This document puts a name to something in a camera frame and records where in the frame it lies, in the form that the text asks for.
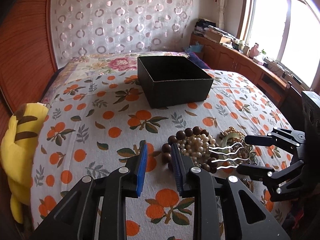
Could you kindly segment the black storage box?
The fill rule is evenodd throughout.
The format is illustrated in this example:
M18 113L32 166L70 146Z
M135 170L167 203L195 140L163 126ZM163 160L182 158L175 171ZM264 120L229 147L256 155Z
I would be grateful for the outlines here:
M213 78L183 56L137 57L139 83L151 108L206 100Z

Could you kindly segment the green jade bangle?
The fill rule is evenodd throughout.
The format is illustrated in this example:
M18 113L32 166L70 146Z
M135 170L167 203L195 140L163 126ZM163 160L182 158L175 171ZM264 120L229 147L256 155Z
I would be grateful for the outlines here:
M237 133L229 133L221 141L222 153L229 154L236 152L237 149L241 148L243 144L241 140L243 139L242 135Z

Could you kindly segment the orange print bed sheet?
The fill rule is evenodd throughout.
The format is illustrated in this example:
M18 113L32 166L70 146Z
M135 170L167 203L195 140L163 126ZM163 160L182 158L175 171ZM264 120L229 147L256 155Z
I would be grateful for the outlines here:
M37 227L86 175L107 176L148 145L142 195L126 201L128 239L192 239L194 205L176 190L161 148L179 130L202 127L218 142L233 127L265 135L292 121L240 74L209 70L213 85L203 102L152 109L135 70L77 79L52 101L39 135L31 184L31 214Z

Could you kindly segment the pink figurine on sill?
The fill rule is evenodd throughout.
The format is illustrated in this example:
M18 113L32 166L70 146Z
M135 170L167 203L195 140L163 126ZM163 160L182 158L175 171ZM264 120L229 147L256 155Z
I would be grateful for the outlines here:
M258 43L255 43L254 44L254 46L249 50L249 54L248 54L248 56L250 57L250 58L254 58L254 57L256 57L256 56L258 56L259 55L259 44Z

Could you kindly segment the blue purple blanket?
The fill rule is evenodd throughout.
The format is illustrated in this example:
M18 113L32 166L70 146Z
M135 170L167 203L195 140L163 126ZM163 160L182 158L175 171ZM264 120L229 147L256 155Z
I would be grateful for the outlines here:
M187 52L186 54L188 55L188 59L201 69L210 69L208 64L203 62L194 52Z

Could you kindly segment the wooden sideboard cabinet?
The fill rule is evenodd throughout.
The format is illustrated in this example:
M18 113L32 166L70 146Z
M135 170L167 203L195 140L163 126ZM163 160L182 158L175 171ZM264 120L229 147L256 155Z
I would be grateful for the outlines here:
M243 75L277 106L281 106L283 103L303 106L301 92L293 88L288 89L287 81L282 80L266 67L256 64L249 57L234 49L205 37L191 34L190 44L195 45L196 43L203 45L201 58L210 68Z

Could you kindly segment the floral quilt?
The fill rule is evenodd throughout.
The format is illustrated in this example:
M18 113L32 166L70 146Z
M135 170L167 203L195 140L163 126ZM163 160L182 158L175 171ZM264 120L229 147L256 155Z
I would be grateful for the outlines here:
M74 57L52 77L48 88L44 92L41 103L50 105L62 86L72 81L96 76L127 72L137 68L139 56L182 56L189 58L186 53L167 51L147 51L142 53L121 54L90 54Z

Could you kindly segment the yellow striped plush toy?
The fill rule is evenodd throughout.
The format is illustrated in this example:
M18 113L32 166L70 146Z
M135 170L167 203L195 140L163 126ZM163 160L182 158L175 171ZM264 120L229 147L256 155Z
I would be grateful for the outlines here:
M10 117L1 142L1 166L11 192L14 220L23 224L23 206L30 205L31 171L48 108L41 103L25 103Z

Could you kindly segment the pile of books and clutter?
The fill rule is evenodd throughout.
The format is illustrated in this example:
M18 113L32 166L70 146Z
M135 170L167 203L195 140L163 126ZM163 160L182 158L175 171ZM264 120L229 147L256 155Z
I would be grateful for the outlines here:
M232 41L236 39L236 37L234 37L233 35L216 27L216 23L209 21L205 18L199 18L197 20L193 34L200 37L204 37L216 43L230 44Z

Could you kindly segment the circle pattern sheer curtain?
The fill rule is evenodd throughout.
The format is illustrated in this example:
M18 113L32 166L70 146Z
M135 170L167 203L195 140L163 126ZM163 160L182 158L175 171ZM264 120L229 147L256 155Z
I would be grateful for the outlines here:
M177 51L193 0L51 0L59 66L92 54Z

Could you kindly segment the window with frame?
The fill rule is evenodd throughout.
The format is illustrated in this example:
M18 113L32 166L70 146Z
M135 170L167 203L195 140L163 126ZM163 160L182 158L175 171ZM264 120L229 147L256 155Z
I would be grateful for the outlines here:
M298 81L319 84L319 18L306 0L245 0L240 38Z

